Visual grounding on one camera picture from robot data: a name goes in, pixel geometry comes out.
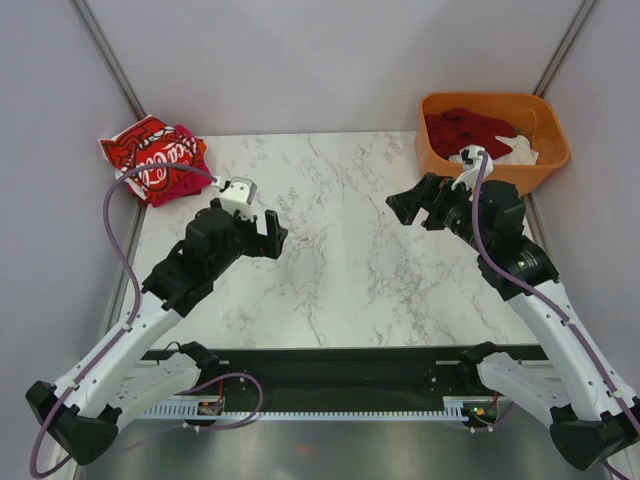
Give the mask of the dark red t shirt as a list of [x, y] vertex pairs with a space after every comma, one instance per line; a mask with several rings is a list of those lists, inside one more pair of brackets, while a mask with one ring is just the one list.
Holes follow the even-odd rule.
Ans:
[[478, 115], [463, 108], [455, 108], [442, 114], [427, 114], [426, 129], [432, 149], [447, 159], [462, 138], [488, 139], [494, 136], [515, 137], [514, 127], [508, 122]]

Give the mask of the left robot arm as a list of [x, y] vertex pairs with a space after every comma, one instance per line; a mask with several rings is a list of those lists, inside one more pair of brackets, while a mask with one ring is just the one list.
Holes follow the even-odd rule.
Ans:
[[273, 210], [265, 233], [248, 201], [215, 198], [187, 224], [184, 237], [134, 284], [134, 304], [66, 374], [36, 381], [25, 398], [41, 429], [66, 452], [67, 461], [88, 465], [111, 447], [121, 430], [157, 403], [183, 391], [208, 393], [219, 369], [207, 349], [183, 345], [177, 356], [131, 377], [138, 360], [205, 297], [239, 258], [280, 257], [288, 231]]

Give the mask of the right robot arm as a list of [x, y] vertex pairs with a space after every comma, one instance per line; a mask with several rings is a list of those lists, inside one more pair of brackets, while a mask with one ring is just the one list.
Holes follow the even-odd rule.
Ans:
[[514, 185], [487, 181], [474, 197], [452, 178], [429, 173], [386, 203], [403, 225], [426, 211], [425, 230], [449, 230], [477, 252], [483, 279], [525, 322], [559, 379], [547, 381], [485, 342], [467, 350], [458, 368], [465, 391], [505, 395], [581, 471], [638, 442], [639, 395], [595, 346], [549, 256], [525, 235], [525, 205]]

